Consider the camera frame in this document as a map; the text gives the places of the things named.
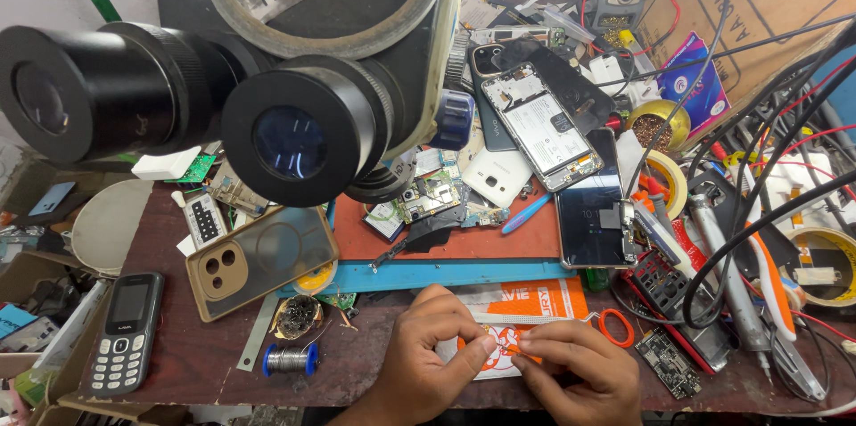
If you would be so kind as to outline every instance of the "eyepiece lens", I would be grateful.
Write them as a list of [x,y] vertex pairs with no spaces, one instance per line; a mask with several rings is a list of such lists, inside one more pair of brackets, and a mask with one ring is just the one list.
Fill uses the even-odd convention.
[[303,180],[327,161],[327,141],[312,115],[294,106],[273,107],[255,127],[256,151],[268,167],[290,180]]
[[18,103],[33,123],[54,135],[65,132],[69,114],[66,114],[57,85],[47,71],[27,62],[17,68],[12,84]]

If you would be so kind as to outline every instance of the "phone keypad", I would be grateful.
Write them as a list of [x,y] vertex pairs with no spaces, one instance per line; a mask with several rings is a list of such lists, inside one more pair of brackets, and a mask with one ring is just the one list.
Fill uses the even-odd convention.
[[[101,340],[99,355],[92,366],[92,389],[117,389],[136,384],[140,380],[140,358],[144,344],[145,334],[138,334],[132,340]],[[126,352],[132,353],[125,356],[123,353]],[[108,366],[110,374],[103,374]]]

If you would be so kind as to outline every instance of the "human hand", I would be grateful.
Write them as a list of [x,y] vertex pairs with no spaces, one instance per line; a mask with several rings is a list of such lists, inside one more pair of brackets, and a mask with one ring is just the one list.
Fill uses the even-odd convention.
[[[558,424],[640,425],[639,371],[622,348],[582,321],[556,321],[520,334],[522,354],[511,362],[544,409]],[[563,366],[584,382],[562,388],[551,376]]]
[[[460,336],[468,344],[447,365],[434,351]],[[432,284],[395,320],[378,380],[331,424],[416,424],[451,406],[497,343],[451,291]]]

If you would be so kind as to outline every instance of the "blue screwdriver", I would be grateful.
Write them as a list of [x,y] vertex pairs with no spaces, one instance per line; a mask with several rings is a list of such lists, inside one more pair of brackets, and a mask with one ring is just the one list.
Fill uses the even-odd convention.
[[502,233],[507,234],[516,229],[517,227],[520,227],[524,222],[528,221],[529,218],[532,217],[532,215],[535,215],[535,213],[538,212],[538,210],[552,197],[553,194],[545,193],[543,197],[535,201],[535,203],[521,210],[520,213],[515,215],[514,218],[511,221],[508,221],[508,224],[506,224],[505,227],[502,228]]

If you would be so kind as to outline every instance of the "orange rubber band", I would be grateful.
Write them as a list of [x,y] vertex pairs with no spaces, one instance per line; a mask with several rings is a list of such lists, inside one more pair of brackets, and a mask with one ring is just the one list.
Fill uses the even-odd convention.
[[[621,319],[621,322],[624,322],[624,327],[627,328],[627,339],[624,342],[618,342],[618,340],[612,337],[612,335],[609,334],[609,331],[606,330],[606,324],[604,320],[608,314],[615,314],[616,316],[618,316],[619,319]],[[604,334],[606,336],[606,339],[609,340],[609,342],[619,347],[623,347],[626,349],[627,347],[633,345],[634,341],[636,340],[636,334],[634,334],[634,327],[630,325],[630,322],[627,322],[627,318],[624,317],[624,314],[622,314],[621,311],[617,311],[615,309],[603,310],[603,312],[600,313],[600,317],[597,319],[597,325],[600,327],[600,333]]]

